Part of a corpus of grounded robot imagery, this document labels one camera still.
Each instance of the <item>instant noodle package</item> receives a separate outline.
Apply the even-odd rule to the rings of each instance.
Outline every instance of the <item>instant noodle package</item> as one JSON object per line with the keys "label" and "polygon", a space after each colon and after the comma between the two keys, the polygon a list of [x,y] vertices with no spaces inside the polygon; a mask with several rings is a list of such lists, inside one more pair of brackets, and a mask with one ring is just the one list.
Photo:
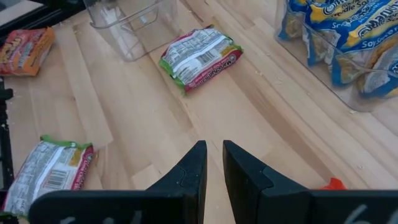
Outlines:
{"label": "instant noodle package", "polygon": [[398,0],[285,0],[278,7],[277,40],[348,106],[369,111],[398,95]]}

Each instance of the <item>orange object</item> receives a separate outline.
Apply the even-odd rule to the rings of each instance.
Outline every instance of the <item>orange object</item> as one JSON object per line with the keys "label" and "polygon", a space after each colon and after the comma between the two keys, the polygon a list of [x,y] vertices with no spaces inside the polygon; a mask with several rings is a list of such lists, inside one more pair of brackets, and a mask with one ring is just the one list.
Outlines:
{"label": "orange object", "polygon": [[54,40],[52,28],[12,31],[0,50],[0,75],[36,76]]}
{"label": "orange object", "polygon": [[346,190],[346,187],[341,180],[332,177],[330,183],[319,190]]}

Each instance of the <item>barcode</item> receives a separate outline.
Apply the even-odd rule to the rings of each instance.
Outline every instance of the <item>barcode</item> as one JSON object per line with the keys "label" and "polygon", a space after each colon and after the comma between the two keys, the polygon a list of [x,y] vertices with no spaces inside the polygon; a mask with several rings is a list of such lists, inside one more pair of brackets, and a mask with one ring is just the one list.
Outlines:
{"label": "barcode", "polygon": [[63,170],[52,170],[47,183],[45,183],[44,188],[60,190],[65,185],[68,172]]}
{"label": "barcode", "polygon": [[200,61],[200,63],[202,65],[206,65],[208,62],[210,62],[214,58],[215,58],[215,56],[210,52],[206,52],[203,55],[197,57],[197,59]]}

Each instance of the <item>clear plastic container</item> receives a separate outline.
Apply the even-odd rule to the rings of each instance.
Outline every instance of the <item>clear plastic container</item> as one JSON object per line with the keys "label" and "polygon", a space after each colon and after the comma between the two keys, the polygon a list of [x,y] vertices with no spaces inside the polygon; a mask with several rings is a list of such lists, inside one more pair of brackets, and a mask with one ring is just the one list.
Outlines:
{"label": "clear plastic container", "polygon": [[176,0],[84,0],[97,32],[131,62],[178,37]]}
{"label": "clear plastic container", "polygon": [[[331,75],[328,69],[328,65],[324,62],[318,62],[315,65],[308,66],[307,63],[307,55],[308,50],[305,45],[302,37],[297,37],[295,39],[290,40],[282,40],[279,38],[280,31],[282,30],[282,20],[286,13],[292,13],[291,8],[286,4],[286,0],[278,0],[277,5],[277,14],[275,19],[275,38],[276,40],[284,46],[298,61],[300,61],[303,65],[305,65],[319,80],[321,80],[335,95],[337,95],[344,103],[346,103],[350,108],[356,111],[369,112],[372,111],[376,106],[381,103],[387,101],[387,98],[364,98],[359,94],[358,88],[356,86],[357,80],[351,82],[350,84],[339,87],[332,84]],[[348,57],[344,55],[340,50],[336,49],[329,41],[324,39],[317,31],[313,30],[304,21],[299,19],[298,17],[293,18],[296,20],[296,23],[299,24],[298,29],[302,29],[303,26],[309,30],[309,33],[316,35],[322,45],[332,48],[339,56],[344,56],[347,66],[360,71],[361,76],[369,74],[370,72],[377,72],[378,75],[386,75],[391,74],[390,71],[387,70],[373,70],[365,68],[363,65],[359,65],[356,62],[352,61]]]}

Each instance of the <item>wooden table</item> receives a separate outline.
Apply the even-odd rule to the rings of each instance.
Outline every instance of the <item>wooden table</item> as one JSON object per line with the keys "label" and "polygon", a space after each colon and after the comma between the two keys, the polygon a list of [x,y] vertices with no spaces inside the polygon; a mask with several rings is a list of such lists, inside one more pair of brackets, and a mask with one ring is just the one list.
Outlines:
{"label": "wooden table", "polygon": [[308,188],[398,187],[398,103],[354,113],[273,38],[276,0],[178,2],[183,33],[208,24],[245,49],[233,67],[183,96],[157,65],[163,46],[123,62],[86,12],[55,26],[35,78],[7,78],[17,172],[41,134],[94,143],[86,189],[145,189],[196,143],[208,146],[205,223],[233,223],[222,140]]}

